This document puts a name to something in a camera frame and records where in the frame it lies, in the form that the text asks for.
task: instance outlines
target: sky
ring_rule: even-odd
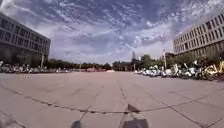
[[[163,47],[224,0],[3,0],[0,11],[51,39],[50,58],[71,62],[130,61]]]

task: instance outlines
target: building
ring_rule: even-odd
[[[0,13],[0,60],[41,63],[48,58],[51,40]]]
[[[172,58],[175,57],[175,54],[170,53],[170,52],[166,52],[166,53],[165,53],[165,56],[166,56],[166,59],[172,59]]]
[[[136,54],[135,54],[135,51],[132,51],[132,60],[136,60]]]
[[[224,10],[193,26],[173,41],[175,54],[213,57],[224,51]]]

